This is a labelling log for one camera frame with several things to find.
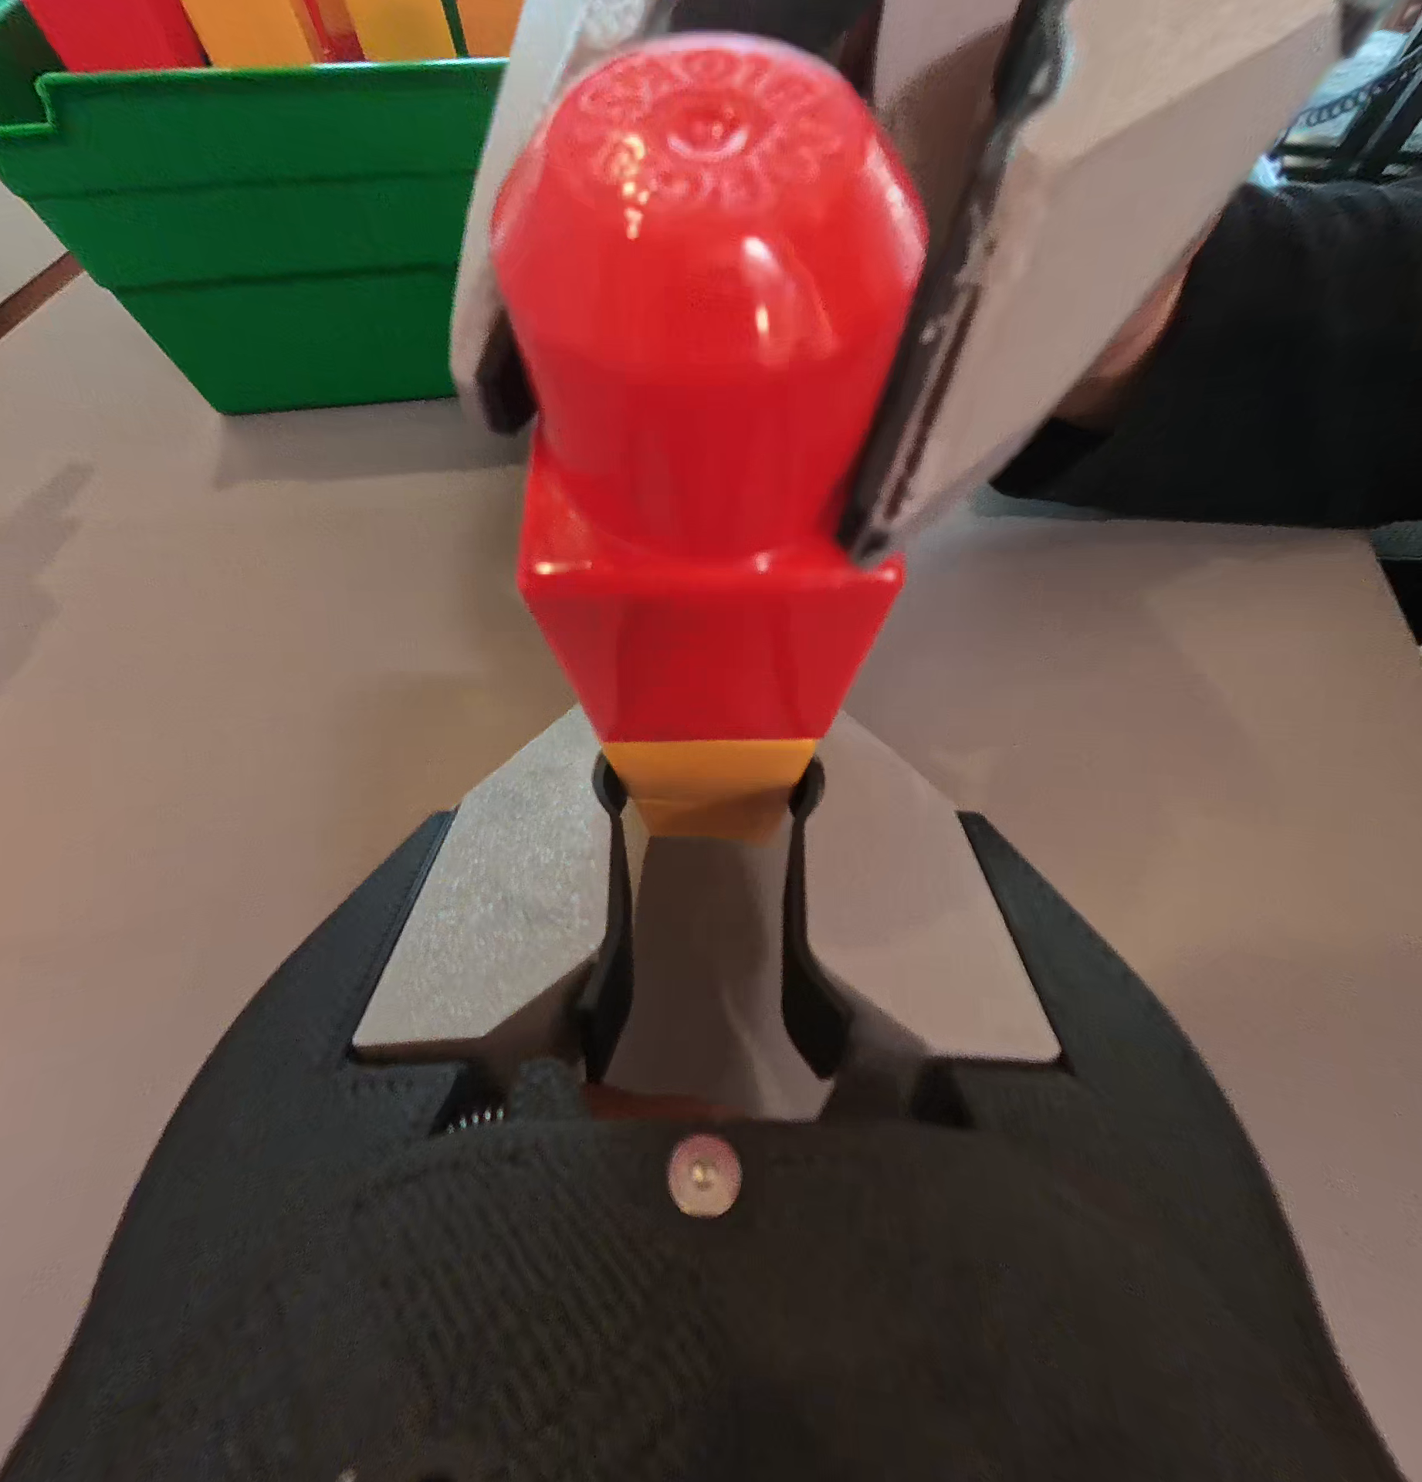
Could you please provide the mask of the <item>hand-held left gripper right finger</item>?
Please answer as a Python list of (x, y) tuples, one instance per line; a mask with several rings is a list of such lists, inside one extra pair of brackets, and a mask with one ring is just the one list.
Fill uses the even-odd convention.
[(1061, 1058), (959, 810), (850, 714), (790, 799), (781, 1010), (821, 1081), (860, 1050), (918, 1065)]

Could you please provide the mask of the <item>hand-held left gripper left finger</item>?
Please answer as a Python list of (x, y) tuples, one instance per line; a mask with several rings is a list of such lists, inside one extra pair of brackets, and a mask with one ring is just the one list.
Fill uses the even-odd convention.
[(575, 707), (452, 815), (352, 1048), (495, 1079), (556, 1057), (603, 1079), (634, 1005), (642, 873), (644, 825)]

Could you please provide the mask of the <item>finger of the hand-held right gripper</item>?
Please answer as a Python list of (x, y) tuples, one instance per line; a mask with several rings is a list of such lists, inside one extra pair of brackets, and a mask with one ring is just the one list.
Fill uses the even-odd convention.
[(644, 38), (656, 2), (525, 2), (476, 173), (448, 331), (462, 408), (501, 439), (536, 417), (536, 395), (491, 257), (505, 182), (558, 98), (586, 70)]
[(1052, 417), (1354, 33), (1335, 2), (884, 3), (872, 101), (929, 249), (851, 468), (877, 563)]

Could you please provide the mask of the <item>person's right hand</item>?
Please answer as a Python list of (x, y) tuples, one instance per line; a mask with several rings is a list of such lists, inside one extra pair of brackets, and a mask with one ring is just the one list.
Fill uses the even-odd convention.
[(1129, 401), (1136, 381), (1158, 350), (1172, 322), (1198, 250), (1184, 254), (1114, 340), (1061, 400), (1054, 419), (1085, 431), (1105, 431)]

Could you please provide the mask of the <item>green plastic bin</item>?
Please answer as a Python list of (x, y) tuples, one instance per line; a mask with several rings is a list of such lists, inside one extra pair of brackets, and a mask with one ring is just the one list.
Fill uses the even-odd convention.
[(224, 415), (453, 398), (505, 67), (64, 72), (0, 3), (0, 182)]

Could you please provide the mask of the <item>yellow mega block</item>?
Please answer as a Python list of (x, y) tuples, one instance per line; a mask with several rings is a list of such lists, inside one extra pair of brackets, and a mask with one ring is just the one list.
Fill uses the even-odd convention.
[(604, 743), (652, 837), (767, 842), (790, 816), (815, 738)]
[(368, 62), (455, 60), (460, 48), (445, 2), (345, 2)]
[(325, 62), (306, 2), (182, 2), (208, 62), (225, 70), (302, 69)]
[(525, 2), (453, 2), (462, 27), (464, 53), (476, 60), (512, 55)]

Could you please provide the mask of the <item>person's right forearm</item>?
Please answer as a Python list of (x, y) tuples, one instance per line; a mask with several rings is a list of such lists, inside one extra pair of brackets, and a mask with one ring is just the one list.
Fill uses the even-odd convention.
[(1116, 422), (1052, 417), (994, 489), (1133, 520), (1422, 521), (1422, 178), (1242, 187)]

